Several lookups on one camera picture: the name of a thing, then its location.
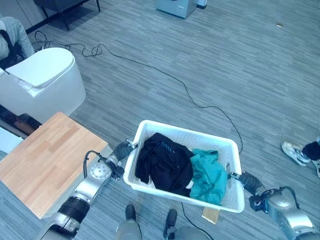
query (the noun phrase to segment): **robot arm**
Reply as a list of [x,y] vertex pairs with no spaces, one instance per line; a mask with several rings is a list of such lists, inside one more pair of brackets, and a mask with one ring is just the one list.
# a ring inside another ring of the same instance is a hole
[[[288,240],[318,240],[320,233],[316,230],[307,214],[297,203],[296,195],[290,187],[266,189],[255,176],[243,172],[242,175],[231,173],[253,196],[249,198],[250,207],[254,211],[264,211],[279,224]],[[284,189],[289,189],[295,204],[282,195]]]
[[[80,229],[81,222],[108,179],[113,177],[119,180],[124,174],[124,169],[119,166],[120,160],[128,156],[136,147],[137,145],[132,145],[126,140],[120,143],[108,157],[103,157],[95,151],[89,151],[83,162],[84,179],[60,209],[52,215],[36,240],[68,240],[74,238]],[[87,174],[86,161],[89,153],[97,154],[99,160]]]

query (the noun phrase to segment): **plastic basket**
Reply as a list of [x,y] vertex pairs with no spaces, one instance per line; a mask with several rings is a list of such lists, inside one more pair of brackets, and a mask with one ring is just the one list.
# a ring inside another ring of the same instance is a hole
[[167,199],[173,199],[184,203],[220,209],[234,213],[240,213],[244,210],[245,199],[243,186],[239,181],[233,178],[228,180],[228,186],[224,198],[221,201],[221,205],[215,205],[168,191],[156,189],[151,184],[145,184],[141,182],[140,179],[135,176],[137,159],[140,149],[143,147],[144,141],[155,133],[163,134],[172,141],[185,145],[191,151],[195,148],[203,150],[217,150],[219,156],[218,161],[220,164],[226,168],[227,165],[229,165],[230,172],[241,174],[238,147],[234,141],[227,138],[196,132],[155,121],[144,120],[140,123],[134,138],[134,142],[140,143],[140,147],[132,151],[132,153],[129,155],[123,175],[124,181],[130,185],[132,189]]

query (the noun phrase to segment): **person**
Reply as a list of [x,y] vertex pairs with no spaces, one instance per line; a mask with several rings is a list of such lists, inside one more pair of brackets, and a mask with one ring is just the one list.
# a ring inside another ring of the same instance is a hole
[[[207,235],[195,227],[182,226],[176,229],[177,211],[170,209],[164,226],[165,240],[209,240]],[[139,224],[136,222],[136,210],[133,205],[125,208],[125,221],[116,229],[115,240],[142,240]]]
[[315,166],[316,174],[320,178],[320,137],[304,147],[285,141],[282,143],[281,148],[286,155],[300,166],[305,167],[312,162]]
[[[5,30],[7,32],[13,46],[16,43],[20,45],[21,53],[24,58],[28,58],[35,53],[24,26],[18,19],[10,16],[1,17],[0,30]],[[3,36],[0,35],[0,60],[5,59],[8,55],[8,43]]]

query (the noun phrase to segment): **wooden tabletop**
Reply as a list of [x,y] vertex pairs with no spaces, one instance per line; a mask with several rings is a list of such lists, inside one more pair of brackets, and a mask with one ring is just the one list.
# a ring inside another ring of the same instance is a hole
[[107,144],[59,112],[0,162],[0,180],[42,218],[82,173],[86,152],[100,152]]

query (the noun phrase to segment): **small wooden piece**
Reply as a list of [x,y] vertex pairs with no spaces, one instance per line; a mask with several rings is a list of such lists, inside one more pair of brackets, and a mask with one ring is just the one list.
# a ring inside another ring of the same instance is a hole
[[202,212],[202,217],[210,223],[216,224],[218,222],[219,213],[219,209],[205,207]]
[[86,152],[107,144],[58,112],[0,162],[0,180],[42,218],[82,173]]

